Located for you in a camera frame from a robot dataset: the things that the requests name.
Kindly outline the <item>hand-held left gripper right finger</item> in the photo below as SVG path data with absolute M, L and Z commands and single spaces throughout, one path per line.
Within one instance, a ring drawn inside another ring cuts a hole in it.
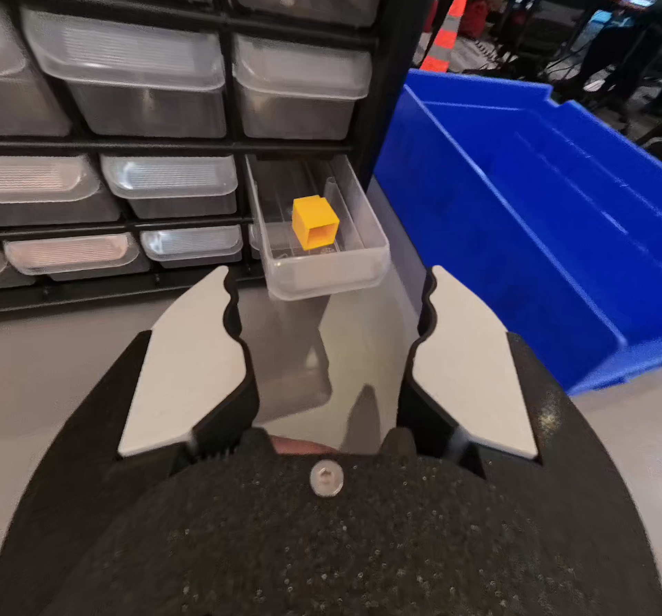
M 539 456 L 506 327 L 439 265 L 424 281 L 396 424 L 419 456 L 458 463 L 479 449 L 526 461 Z

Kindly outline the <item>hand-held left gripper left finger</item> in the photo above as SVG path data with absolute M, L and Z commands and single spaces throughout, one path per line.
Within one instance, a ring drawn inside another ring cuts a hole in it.
M 238 290 L 226 266 L 166 309 L 151 328 L 119 441 L 122 458 L 175 445 L 214 455 L 237 443 L 260 405 L 241 332 Z

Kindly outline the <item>blue plastic bin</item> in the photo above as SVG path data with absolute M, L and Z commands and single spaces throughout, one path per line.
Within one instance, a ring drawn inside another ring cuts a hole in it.
M 539 83 L 412 69 L 374 169 L 568 395 L 661 367 L 661 161 Z

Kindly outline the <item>clear plastic drawer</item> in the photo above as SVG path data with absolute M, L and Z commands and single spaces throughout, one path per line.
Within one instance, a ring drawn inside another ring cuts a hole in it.
M 372 288 L 389 269 L 389 241 L 350 161 L 245 157 L 246 187 L 271 296 L 284 301 Z M 293 202 L 319 194 L 339 218 L 334 242 L 304 250 L 292 229 Z

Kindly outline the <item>yellow cube block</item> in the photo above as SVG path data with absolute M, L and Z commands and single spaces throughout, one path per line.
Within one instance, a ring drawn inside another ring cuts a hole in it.
M 333 245 L 339 224 L 326 198 L 315 195 L 293 200 L 292 229 L 303 250 Z

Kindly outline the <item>red box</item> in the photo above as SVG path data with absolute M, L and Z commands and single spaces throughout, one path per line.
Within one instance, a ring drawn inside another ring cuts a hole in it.
M 487 17 L 491 11 L 491 0 L 468 1 L 459 24 L 458 34 L 468 39 L 477 40 L 484 32 Z

